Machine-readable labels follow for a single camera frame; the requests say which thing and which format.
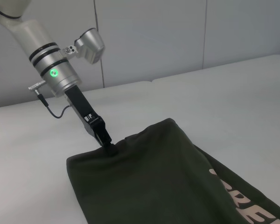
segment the table surface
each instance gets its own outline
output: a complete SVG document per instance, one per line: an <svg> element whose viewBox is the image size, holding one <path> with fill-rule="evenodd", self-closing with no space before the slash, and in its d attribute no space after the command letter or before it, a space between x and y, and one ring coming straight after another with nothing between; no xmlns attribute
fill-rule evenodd
<svg viewBox="0 0 280 224"><path fill-rule="evenodd" d="M113 142L173 118L194 144L280 206L280 56L84 93ZM64 98L48 99L60 113ZM68 109L0 108L0 224L86 224L66 159L95 150Z"/></svg>

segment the green led light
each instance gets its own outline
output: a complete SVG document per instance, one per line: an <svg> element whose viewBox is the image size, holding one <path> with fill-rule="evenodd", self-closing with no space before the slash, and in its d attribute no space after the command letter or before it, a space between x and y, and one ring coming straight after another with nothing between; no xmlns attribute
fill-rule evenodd
<svg viewBox="0 0 280 224"><path fill-rule="evenodd" d="M50 71L50 75L51 75L52 77L58 76L58 70L52 69L52 70Z"/></svg>

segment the cable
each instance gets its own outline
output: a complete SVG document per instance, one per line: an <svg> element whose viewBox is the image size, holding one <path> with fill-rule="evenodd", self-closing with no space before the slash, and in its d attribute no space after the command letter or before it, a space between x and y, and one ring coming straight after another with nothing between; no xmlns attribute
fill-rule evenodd
<svg viewBox="0 0 280 224"><path fill-rule="evenodd" d="M56 116L56 115L51 111L51 109L49 108L49 106L47 106L47 109L48 109L48 111L50 112L50 114L52 114L52 116L53 116L54 118L59 119L59 118L61 118L61 117L63 116L65 110L66 110L67 108L69 108L69 107L70 107L70 105L67 105L67 106L62 110L61 115L60 115L59 117Z"/></svg>

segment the dark green cloth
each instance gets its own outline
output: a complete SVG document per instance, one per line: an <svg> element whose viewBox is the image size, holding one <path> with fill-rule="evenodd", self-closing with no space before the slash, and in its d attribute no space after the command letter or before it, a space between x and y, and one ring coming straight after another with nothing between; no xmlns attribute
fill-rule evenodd
<svg viewBox="0 0 280 224"><path fill-rule="evenodd" d="M112 157L99 148L67 160L90 224L247 224L220 178L280 219L280 207L196 148L172 119L114 147Z"/></svg>

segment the white wall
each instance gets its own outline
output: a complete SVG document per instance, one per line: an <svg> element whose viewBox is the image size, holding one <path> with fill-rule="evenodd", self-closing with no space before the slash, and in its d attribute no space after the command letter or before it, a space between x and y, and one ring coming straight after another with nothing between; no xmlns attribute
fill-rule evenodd
<svg viewBox="0 0 280 224"><path fill-rule="evenodd" d="M23 20L37 19L61 48L73 44L84 31L96 26L92 0L32 0ZM82 90L103 87L100 64L90 65L84 59L73 59L73 67L81 77ZM0 25L0 106L36 100L28 87L41 81L17 42ZM48 88L42 92L51 96Z"/></svg>
<svg viewBox="0 0 280 224"><path fill-rule="evenodd" d="M280 54L280 0L209 0L204 68Z"/></svg>
<svg viewBox="0 0 280 224"><path fill-rule="evenodd" d="M206 0L97 0L105 86L202 69Z"/></svg>

